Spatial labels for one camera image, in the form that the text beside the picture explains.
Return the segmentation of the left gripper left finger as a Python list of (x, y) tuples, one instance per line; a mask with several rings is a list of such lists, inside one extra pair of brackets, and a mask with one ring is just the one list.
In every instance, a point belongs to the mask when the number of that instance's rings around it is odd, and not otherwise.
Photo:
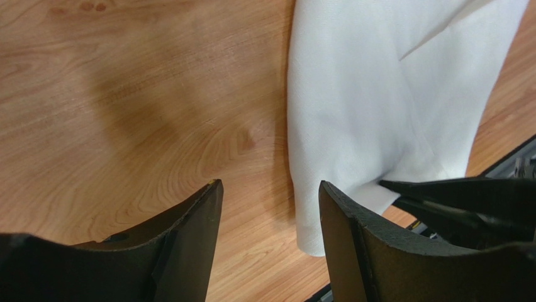
[(64, 245), (29, 233), (1, 235), (2, 301), (204, 301), (223, 184), (102, 242)]

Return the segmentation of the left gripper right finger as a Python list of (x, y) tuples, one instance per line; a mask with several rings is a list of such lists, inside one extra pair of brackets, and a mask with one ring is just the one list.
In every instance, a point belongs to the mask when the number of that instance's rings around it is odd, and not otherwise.
[(427, 238), (326, 181), (319, 204), (335, 301), (535, 300), (535, 241), (459, 247)]

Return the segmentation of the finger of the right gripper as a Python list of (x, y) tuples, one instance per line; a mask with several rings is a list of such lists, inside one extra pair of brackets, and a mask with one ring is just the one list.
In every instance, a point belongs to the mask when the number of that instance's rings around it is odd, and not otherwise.
[(467, 177), (431, 182), (381, 180), (394, 206), (459, 247), (535, 241), (535, 180)]

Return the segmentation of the white cloth napkin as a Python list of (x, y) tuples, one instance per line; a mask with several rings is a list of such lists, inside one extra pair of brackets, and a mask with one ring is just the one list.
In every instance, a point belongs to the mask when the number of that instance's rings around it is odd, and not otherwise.
[(297, 1), (288, 149), (297, 244), (325, 254), (318, 190), (383, 213), (380, 179), (462, 177), (527, 1)]

